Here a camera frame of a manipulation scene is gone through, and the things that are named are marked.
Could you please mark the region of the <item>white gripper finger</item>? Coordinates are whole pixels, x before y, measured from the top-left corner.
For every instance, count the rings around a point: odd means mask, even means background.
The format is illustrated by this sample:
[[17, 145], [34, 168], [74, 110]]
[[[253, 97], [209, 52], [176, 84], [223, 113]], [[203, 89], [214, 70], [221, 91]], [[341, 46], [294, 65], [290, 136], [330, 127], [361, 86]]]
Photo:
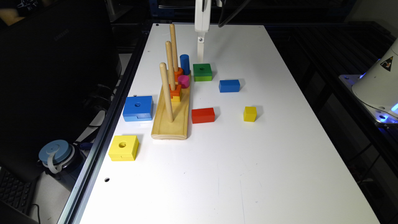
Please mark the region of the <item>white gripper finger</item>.
[[197, 60], [203, 62], [204, 59], [204, 48], [205, 48], [205, 33], [199, 32], [197, 39]]

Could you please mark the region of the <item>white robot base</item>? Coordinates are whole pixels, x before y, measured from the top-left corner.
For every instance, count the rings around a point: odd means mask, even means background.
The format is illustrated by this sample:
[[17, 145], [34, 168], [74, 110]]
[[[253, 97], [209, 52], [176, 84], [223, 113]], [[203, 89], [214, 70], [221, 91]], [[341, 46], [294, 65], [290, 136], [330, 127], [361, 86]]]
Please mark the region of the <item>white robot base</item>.
[[397, 42], [364, 74], [339, 79], [377, 126], [397, 126]]

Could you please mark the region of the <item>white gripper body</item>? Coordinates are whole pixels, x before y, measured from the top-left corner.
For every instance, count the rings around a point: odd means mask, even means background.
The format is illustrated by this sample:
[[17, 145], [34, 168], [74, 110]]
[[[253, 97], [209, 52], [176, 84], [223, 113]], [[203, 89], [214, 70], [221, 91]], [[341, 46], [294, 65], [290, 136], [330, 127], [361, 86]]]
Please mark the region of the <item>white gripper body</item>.
[[208, 32], [210, 29], [211, 0], [195, 1], [195, 31]]

